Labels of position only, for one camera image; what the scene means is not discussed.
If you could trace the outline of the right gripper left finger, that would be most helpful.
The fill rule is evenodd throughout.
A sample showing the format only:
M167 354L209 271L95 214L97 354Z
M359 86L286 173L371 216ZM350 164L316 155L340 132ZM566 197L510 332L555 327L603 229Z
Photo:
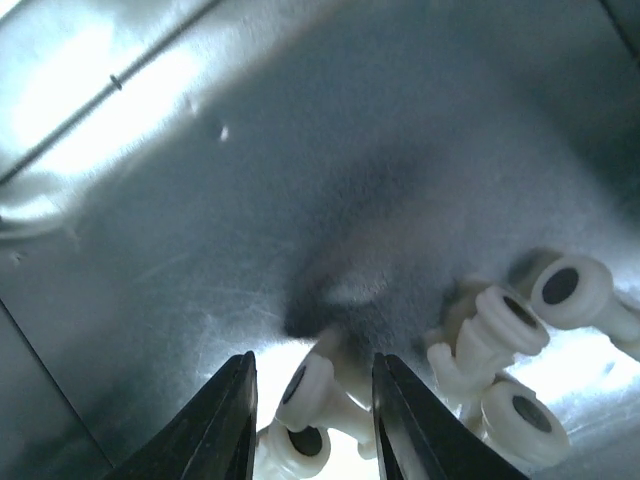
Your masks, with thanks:
M250 479L257 404L255 355L233 355L158 434L107 477Z

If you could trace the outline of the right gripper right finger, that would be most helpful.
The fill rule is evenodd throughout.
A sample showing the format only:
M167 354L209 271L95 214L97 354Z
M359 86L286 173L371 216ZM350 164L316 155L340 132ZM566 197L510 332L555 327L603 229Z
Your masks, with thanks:
M382 479L526 477L471 433L398 356L374 356L372 398Z

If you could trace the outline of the gold square tin tray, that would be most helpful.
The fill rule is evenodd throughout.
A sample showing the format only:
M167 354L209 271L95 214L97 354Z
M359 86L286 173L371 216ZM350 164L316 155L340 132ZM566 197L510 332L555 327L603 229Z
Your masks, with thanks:
M233 354L402 356L547 251L639 300L635 1L5 1L1 475L98 479Z

